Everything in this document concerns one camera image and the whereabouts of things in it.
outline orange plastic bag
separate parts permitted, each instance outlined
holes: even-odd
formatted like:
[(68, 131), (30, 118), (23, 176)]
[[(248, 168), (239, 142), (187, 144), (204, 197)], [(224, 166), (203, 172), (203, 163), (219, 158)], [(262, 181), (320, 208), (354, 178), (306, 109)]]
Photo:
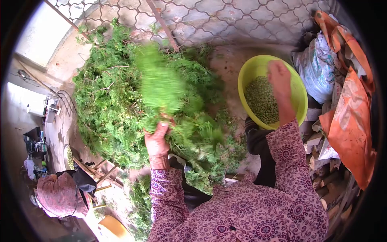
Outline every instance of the orange plastic bag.
[(350, 67), (337, 107), (319, 116), (329, 144), (364, 190), (372, 177), (376, 158), (370, 131), (369, 97), (375, 90), (371, 68), (359, 43), (338, 22), (323, 11), (316, 12), (315, 20), (330, 48), (338, 52), (339, 59), (343, 58), (339, 52), (341, 45), (348, 44), (367, 75), (366, 80), (359, 79)]
[(372, 177), (376, 153), (371, 148), (370, 103), (355, 70), (349, 68), (336, 109), (319, 116), (329, 144), (352, 172), (361, 189)]

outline pink cloth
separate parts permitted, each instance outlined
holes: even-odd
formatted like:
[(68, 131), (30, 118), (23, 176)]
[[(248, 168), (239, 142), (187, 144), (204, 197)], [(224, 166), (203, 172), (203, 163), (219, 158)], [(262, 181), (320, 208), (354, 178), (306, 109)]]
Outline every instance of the pink cloth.
[[(63, 218), (72, 215), (84, 218), (87, 215), (86, 204), (75, 186), (75, 181), (67, 172), (62, 173), (56, 181), (52, 176), (38, 180), (38, 201), (48, 216)], [(87, 194), (85, 197), (90, 208), (90, 199)]]
[(276, 161), (276, 188), (253, 173), (188, 212), (180, 170), (152, 170), (153, 226), (148, 241), (323, 241), (328, 214), (313, 190), (296, 120), (266, 136)]

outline green bowl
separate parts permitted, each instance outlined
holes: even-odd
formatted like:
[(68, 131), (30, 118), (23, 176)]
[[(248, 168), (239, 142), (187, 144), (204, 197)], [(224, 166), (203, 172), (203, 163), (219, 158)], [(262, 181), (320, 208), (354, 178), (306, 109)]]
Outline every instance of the green bowl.
[(308, 96), (304, 83), (300, 76), (291, 65), (284, 60), (271, 55), (258, 55), (249, 59), (241, 68), (238, 76), (238, 92), (242, 105), (249, 117), (260, 127), (264, 129), (277, 129), (279, 121), (274, 124), (265, 124), (253, 113), (247, 104), (245, 98), (245, 90), (247, 85), (256, 79), (258, 76), (267, 76), (267, 63), (271, 60), (281, 60), (291, 73), (291, 104), (293, 110), (296, 112), (298, 125), (300, 126), (305, 119), (308, 111)]

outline evergreen foliage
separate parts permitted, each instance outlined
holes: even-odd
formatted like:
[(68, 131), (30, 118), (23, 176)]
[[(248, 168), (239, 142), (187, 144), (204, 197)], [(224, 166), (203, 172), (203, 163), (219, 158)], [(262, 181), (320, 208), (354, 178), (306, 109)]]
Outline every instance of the evergreen foliage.
[[(129, 38), (129, 30), (112, 21), (107, 40), (106, 27), (98, 27), (88, 40), (90, 58), (73, 78), (78, 110), (78, 127), (83, 142), (93, 153), (126, 168), (149, 164), (143, 128), (154, 132), (158, 121), (173, 122), (166, 139), (171, 151), (187, 160), (192, 170), (187, 182), (208, 194), (222, 184), (226, 169), (231, 172), (245, 157), (244, 141), (237, 142), (235, 125), (227, 109), (215, 119), (208, 104), (223, 103), (220, 79), (209, 71), (210, 48), (188, 48), (179, 53), (141, 46)], [(137, 240), (149, 233), (149, 185), (133, 185), (131, 215)]]

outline purple floral pattern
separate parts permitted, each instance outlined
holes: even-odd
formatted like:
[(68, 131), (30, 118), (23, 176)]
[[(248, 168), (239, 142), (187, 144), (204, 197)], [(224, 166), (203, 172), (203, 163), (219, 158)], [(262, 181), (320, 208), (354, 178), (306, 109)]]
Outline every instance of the purple floral pattern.
[(328, 215), (312, 188), (296, 120), (266, 136), (276, 161), (276, 188), (253, 173), (188, 213), (180, 170), (152, 170), (153, 226), (148, 241), (323, 241)]

